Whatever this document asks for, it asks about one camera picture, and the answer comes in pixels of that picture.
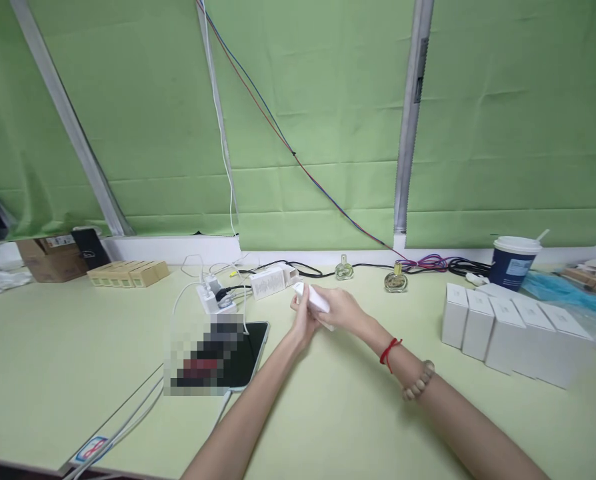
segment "roller blind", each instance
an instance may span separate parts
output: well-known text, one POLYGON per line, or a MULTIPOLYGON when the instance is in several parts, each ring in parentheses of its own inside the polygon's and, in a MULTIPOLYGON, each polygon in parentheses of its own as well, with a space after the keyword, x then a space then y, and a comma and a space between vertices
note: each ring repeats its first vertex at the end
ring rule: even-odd
MULTIPOLYGON (((232 235, 192 0, 31 0, 92 150, 139 235, 232 235)), ((237 219, 234 211, 234 222, 237 219)))
MULTIPOLYGON (((207 5, 309 172, 354 220, 391 243, 413 0, 207 5)), ((297 166, 212 45, 241 247, 376 248, 297 166)))
POLYGON ((596 1, 436 0, 408 247, 596 244, 596 1))
POLYGON ((105 227, 9 2, 0 1, 0 202, 10 239, 105 227))

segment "blue paper cup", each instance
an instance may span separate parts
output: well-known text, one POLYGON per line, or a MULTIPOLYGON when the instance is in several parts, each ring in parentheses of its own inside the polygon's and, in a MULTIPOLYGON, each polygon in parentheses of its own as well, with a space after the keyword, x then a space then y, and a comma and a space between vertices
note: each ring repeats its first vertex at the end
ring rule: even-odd
POLYGON ((489 281, 509 290, 520 290, 540 250, 542 246, 535 239, 498 237, 493 242, 489 281))

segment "glass bottle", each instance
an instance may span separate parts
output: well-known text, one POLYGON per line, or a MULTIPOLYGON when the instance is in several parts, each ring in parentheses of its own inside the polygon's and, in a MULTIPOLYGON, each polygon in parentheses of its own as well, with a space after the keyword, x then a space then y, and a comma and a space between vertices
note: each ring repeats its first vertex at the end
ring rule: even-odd
POLYGON ((396 262, 393 266, 393 272, 389 272, 385 277, 385 290, 389 293, 401 293, 407 288, 407 278, 403 273, 403 266, 396 262))
POLYGON ((349 280, 353 277, 353 267, 347 263, 347 256, 342 254, 340 263, 336 265, 336 280, 349 280))

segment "light green desk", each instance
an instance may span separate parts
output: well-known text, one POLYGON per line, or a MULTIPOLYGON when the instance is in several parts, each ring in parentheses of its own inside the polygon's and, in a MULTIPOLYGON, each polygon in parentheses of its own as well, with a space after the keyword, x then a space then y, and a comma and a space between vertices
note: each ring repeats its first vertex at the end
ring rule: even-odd
POLYGON ((56 473, 162 363, 178 290, 87 278, 0 294, 0 463, 56 473))
MULTIPOLYGON (((507 376, 440 342, 447 282, 452 274, 409 277, 406 294, 383 291, 385 272, 358 268, 344 283, 368 313, 480 408, 554 479, 596 479, 596 355, 568 391, 514 374, 507 376)), ((174 274, 176 290, 188 278, 174 274)), ((263 361, 287 332, 291 290, 247 303, 250 321, 271 323, 263 361)), ((168 309, 155 315, 164 328, 168 309)), ((179 304, 177 321, 201 312, 194 291, 179 304)), ((159 344, 160 337, 154 339, 159 344)), ((99 434, 110 435, 156 380, 150 378, 110 418, 99 434)), ((216 397, 162 397, 138 427, 96 470, 136 477, 177 479, 202 446, 216 418, 216 397)), ((291 372, 276 400, 251 459, 249 479, 469 478, 416 405, 368 348, 344 331, 321 329, 291 372)))

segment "pixelated screen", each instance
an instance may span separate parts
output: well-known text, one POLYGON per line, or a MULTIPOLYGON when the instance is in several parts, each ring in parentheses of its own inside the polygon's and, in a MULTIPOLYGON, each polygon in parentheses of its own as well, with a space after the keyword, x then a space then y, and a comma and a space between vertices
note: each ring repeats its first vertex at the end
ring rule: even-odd
POLYGON ((248 323, 249 335, 245 335, 240 321, 211 322, 203 340, 196 342, 194 349, 184 352, 182 362, 172 370, 172 393, 203 395, 208 392, 211 395, 211 392, 220 394, 229 388, 247 386, 268 328, 267 322, 248 323))

